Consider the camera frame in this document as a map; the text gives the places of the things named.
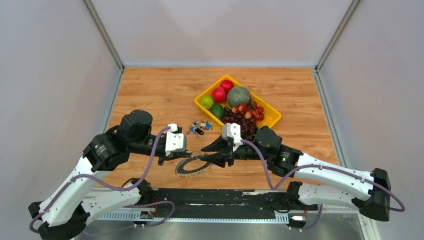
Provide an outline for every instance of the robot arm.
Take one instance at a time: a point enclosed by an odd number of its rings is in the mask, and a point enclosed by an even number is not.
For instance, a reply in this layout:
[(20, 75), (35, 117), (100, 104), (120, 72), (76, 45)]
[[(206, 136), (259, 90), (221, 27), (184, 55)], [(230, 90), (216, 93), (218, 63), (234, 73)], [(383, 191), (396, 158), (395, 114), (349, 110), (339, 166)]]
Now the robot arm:
[[(84, 200), (84, 197), (96, 185), (90, 178), (103, 179), (127, 162), (130, 153), (151, 154), (157, 137), (150, 134), (152, 120), (148, 112), (134, 110), (122, 118), (120, 125), (95, 136), (60, 187), (45, 201), (33, 202), (28, 207), (33, 218), (31, 224), (35, 220), (43, 221), (38, 230), (31, 230), (42, 239), (71, 239), (105, 213), (128, 205), (147, 204), (143, 199), (151, 187), (145, 180), (136, 187), (133, 184), (137, 181), (128, 184), (127, 189), (134, 187), (131, 190), (114, 191), (97, 199)], [(159, 136), (154, 155), (159, 157), (159, 164), (190, 157), (182, 129), (174, 123), (168, 125), (167, 133)]]
[[(390, 181), (385, 170), (376, 168), (369, 172), (337, 166), (283, 145), (282, 141), (283, 139), (267, 126), (258, 129), (256, 133), (252, 144), (263, 156), (268, 170), (284, 177), (297, 168), (298, 170), (291, 173), (290, 177), (310, 179), (327, 185), (312, 186), (291, 182), (286, 194), (288, 201), (298, 201), (305, 205), (349, 207), (374, 220), (389, 220), (390, 196), (372, 184), (379, 184), (390, 191)], [(258, 152), (249, 144), (242, 145), (243, 142), (246, 141), (241, 140), (240, 126), (227, 123), (222, 128), (222, 135), (202, 149), (203, 152), (216, 153), (207, 154), (200, 159), (222, 168), (226, 164), (232, 166), (235, 159), (260, 160)]]

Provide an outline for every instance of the white bracket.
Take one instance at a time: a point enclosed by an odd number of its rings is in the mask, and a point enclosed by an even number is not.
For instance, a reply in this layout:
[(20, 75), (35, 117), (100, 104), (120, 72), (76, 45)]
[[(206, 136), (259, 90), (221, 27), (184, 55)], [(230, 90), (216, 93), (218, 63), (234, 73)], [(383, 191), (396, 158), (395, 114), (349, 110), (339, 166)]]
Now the white bracket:
[(235, 152), (243, 144), (240, 125), (237, 123), (226, 123), (222, 126), (222, 139), (228, 141), (228, 138), (233, 139), (232, 151)]
[[(79, 159), (78, 164), (69, 174), (69, 176), (63, 181), (63, 183), (57, 188), (57, 190), (47, 200), (43, 201), (39, 207), (40, 212), (50, 203), (52, 198), (58, 193), (58, 191), (67, 183), (71, 181), (71, 178), (79, 174), (87, 174), (98, 179), (106, 177), (110, 171), (96, 171), (92, 172), (92, 164), (85, 157)], [(65, 191), (62, 192), (60, 197), (51, 206), (50, 210), (47, 211), (41, 218), (43, 222), (47, 222), (49, 227), (58, 226), (66, 223), (74, 213), (75, 208), (81, 203), (84, 197), (92, 190), (96, 185), (96, 182), (82, 177), (71, 183)]]
[(99, 197), (84, 199), (81, 205), (86, 213), (90, 213), (85, 224), (89, 225), (101, 216), (125, 206), (135, 205), (140, 198), (140, 190), (136, 187), (130, 191), (113, 191)]
[(324, 204), (347, 207), (358, 210), (352, 203), (354, 195), (332, 186), (311, 185), (303, 183), (299, 187), (299, 201), (305, 205)]
[[(299, 160), (297, 161), (298, 167), (310, 164), (318, 165), (319, 167), (308, 167), (300, 169), (296, 171), (294, 176), (296, 178), (310, 179), (320, 183), (324, 183), (326, 185), (333, 186), (335, 188), (340, 189), (341, 191), (346, 191), (353, 194), (354, 197), (357, 197), (362, 201), (368, 200), (371, 197), (368, 192), (369, 190), (373, 189), (373, 185), (365, 182), (365, 179), (374, 182), (374, 177), (371, 176), (371, 172), (353, 170), (342, 166), (334, 165), (325, 161), (318, 160), (306, 153), (300, 156)], [(362, 176), (362, 179), (355, 179), (354, 177), (348, 176), (341, 172), (325, 169), (323, 168), (323, 166), (340, 169), (358, 176)]]
[(166, 132), (166, 156), (169, 156), (172, 152), (184, 152), (186, 150), (186, 136), (183, 133), (173, 133), (178, 130), (177, 124), (171, 123), (168, 127), (170, 129)]

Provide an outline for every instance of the black gear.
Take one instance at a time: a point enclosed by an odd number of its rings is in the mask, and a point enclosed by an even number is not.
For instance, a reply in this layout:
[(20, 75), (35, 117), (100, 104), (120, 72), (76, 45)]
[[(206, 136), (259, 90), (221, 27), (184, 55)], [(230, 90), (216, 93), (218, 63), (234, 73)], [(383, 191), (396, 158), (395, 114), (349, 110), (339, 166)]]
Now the black gear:
[(185, 177), (187, 175), (199, 174), (199, 173), (203, 172), (204, 170), (206, 170), (207, 168), (212, 167), (213, 163), (206, 162), (203, 166), (196, 168), (196, 169), (193, 169), (193, 170), (185, 170), (184, 169), (185, 165), (187, 165), (188, 163), (191, 163), (194, 160), (198, 160), (199, 158), (203, 157), (204, 155), (205, 154), (192, 156), (192, 157), (189, 157), (189, 158), (186, 158), (186, 159), (180, 161), (175, 167), (175, 175), (180, 175), (182, 177)]

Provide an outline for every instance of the metal frame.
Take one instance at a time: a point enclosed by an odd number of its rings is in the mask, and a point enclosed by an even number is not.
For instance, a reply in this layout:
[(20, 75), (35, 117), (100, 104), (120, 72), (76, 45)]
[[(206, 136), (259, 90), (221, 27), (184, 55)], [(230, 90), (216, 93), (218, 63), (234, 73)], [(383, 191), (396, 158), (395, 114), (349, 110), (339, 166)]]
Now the metal frame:
[(121, 58), (118, 55), (117, 50), (115, 49), (114, 45), (112, 44), (111, 38), (109, 37), (108, 33), (106, 32), (105, 27), (103, 26), (102, 21), (100, 20), (100, 17), (96, 11), (96, 8), (94, 7), (94, 4), (91, 0), (82, 0), (82, 3), (84, 4), (85, 8), (87, 9), (88, 15), (90, 15), (95, 27), (97, 28), (98, 32), (100, 33), (101, 38), (104, 41), (104, 44), (106, 45), (107, 49), (109, 50), (110, 55), (112, 56), (113, 60), (115, 61), (116, 65), (120, 69), (121, 72), (124, 71), (125, 66), (121, 61)]
[[(116, 86), (116, 90), (115, 90), (115, 94), (113, 96), (113, 99), (111, 101), (110, 104), (110, 110), (107, 116), (107, 120), (104, 126), (104, 130), (107, 130), (109, 127), (109, 123), (111, 120), (111, 115), (114, 109), (114, 105), (118, 96), (118, 92), (119, 92), (119, 88), (121, 86), (121, 82), (124, 76), (124, 71), (126, 67), (158, 67), (157, 65), (124, 65), (124, 63), (121, 61), (119, 54), (117, 52), (117, 50), (115, 49), (105, 27), (102, 24), (102, 21), (96, 11), (96, 8), (94, 7), (94, 4), (91, 0), (81, 0), (84, 3), (84, 6), (87, 9), (88, 14), (90, 15), (91, 19), (93, 20), (98, 32), (100, 33), (100, 36), (102, 37), (104, 44), (106, 45), (107, 49), (110, 52), (110, 55), (112, 56), (113, 60), (115, 61), (116, 65), (118, 66), (118, 68), (121, 70), (121, 74)], [(322, 56), (320, 57), (317, 65), (315, 66), (311, 66), (311, 65), (235, 65), (235, 66), (229, 66), (226, 65), (225, 67), (307, 67), (307, 68), (311, 68), (313, 71), (313, 76), (314, 76), (314, 80), (315, 80), (315, 84), (316, 84), (316, 88), (318, 90), (319, 93), (319, 98), (321, 100), (321, 104), (322, 104), (322, 108), (325, 114), (325, 118), (328, 124), (328, 128), (330, 131), (330, 135), (331, 135), (331, 139), (333, 141), (333, 145), (334, 145), (334, 149), (335, 149), (335, 153), (337, 156), (337, 160), (338, 163), (342, 166), (342, 167), (348, 167), (349, 166), (349, 160), (346, 159), (346, 156), (344, 155), (344, 146), (343, 143), (341, 142), (339, 135), (338, 135), (338, 126), (336, 124), (336, 120), (334, 119), (334, 114), (332, 111), (332, 106), (331, 103), (329, 101), (329, 99), (327, 98), (327, 89), (323, 80), (323, 77), (321, 75), (321, 70), (323, 69), (328, 57), (330, 56), (333, 48), (335, 47), (335, 45), (337, 44), (339, 38), (341, 37), (341, 35), (343, 34), (344, 30), (346, 29), (347, 24), (349, 23), (349, 21), (351, 20), (351, 18), (353, 17), (355, 11), (357, 10), (359, 4), (362, 2), (362, 0), (352, 0), (346, 13), (344, 14), (340, 24), (338, 25), (337, 29), (335, 30), (331, 40), (329, 41), (327, 47), (325, 48)], [(224, 67), (222, 65), (216, 65), (216, 64), (200, 64), (200, 65), (161, 65), (160, 67)], [(111, 190), (105, 187), (95, 187), (89, 194), (87, 195), (87, 198), (93, 197), (93, 196), (97, 196), (100, 193), (107, 193), (110, 192)], [(359, 221), (361, 223), (362, 226), (362, 233), (364, 235), (365, 240), (380, 240), (380, 234), (379, 231), (376, 227), (375, 221), (371, 220), (367, 217), (362, 216), (361, 214), (358, 213), (358, 211), (356, 210), (352, 210), (350, 208), (344, 208), (344, 207), (337, 207), (337, 206), (326, 206), (324, 208), (324, 212), (327, 213), (335, 213), (335, 214), (339, 214), (339, 213), (357, 213), (358, 217), (359, 217)]]
[(116, 89), (115, 89), (115, 93), (113, 94), (112, 101), (110, 103), (109, 113), (107, 114), (107, 119), (106, 119), (106, 123), (104, 124), (103, 132), (106, 132), (109, 129), (109, 124), (111, 122), (111, 117), (114, 111), (115, 102), (117, 101), (117, 98), (118, 98), (119, 88), (121, 87), (122, 78), (124, 77), (124, 72), (125, 72), (125, 69), (123, 69), (120, 72), (119, 80), (116, 85)]
[(351, 20), (352, 16), (354, 15), (356, 9), (358, 8), (359, 4), (362, 0), (352, 0), (349, 7), (347, 8), (346, 13), (344, 14), (343, 18), (341, 19), (340, 24), (338, 25), (337, 29), (334, 32), (334, 35), (332, 36), (330, 42), (328, 43), (327, 47), (324, 50), (324, 53), (319, 58), (318, 64), (315, 67), (315, 70), (319, 73), (319, 71), (323, 68), (324, 64), (326, 63), (330, 53), (332, 52), (334, 46), (336, 45), (337, 41), (339, 40), (339, 37), (342, 35), (343, 31), (345, 30), (346, 26), (348, 25), (349, 21)]

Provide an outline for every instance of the melon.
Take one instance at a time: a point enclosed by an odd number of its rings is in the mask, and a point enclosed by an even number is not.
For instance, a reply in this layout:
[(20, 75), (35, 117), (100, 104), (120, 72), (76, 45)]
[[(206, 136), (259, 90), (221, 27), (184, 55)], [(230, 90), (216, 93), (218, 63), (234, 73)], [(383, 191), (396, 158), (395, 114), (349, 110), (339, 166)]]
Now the melon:
[(230, 108), (240, 106), (240, 104), (249, 105), (252, 101), (251, 92), (244, 86), (235, 86), (228, 92), (226, 101)]

